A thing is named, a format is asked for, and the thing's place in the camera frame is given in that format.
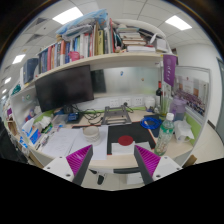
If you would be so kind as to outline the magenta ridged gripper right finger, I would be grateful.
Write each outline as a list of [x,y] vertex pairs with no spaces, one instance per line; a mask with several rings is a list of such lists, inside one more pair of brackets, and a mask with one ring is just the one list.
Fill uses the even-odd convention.
[[149,150],[135,145],[134,156],[145,185],[153,182],[153,174],[160,162],[161,157]]

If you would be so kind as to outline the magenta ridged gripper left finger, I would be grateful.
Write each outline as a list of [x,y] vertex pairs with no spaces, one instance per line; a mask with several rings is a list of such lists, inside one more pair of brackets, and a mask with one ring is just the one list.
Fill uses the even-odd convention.
[[93,155],[93,146],[88,145],[68,155],[66,160],[74,174],[73,183],[80,186]]

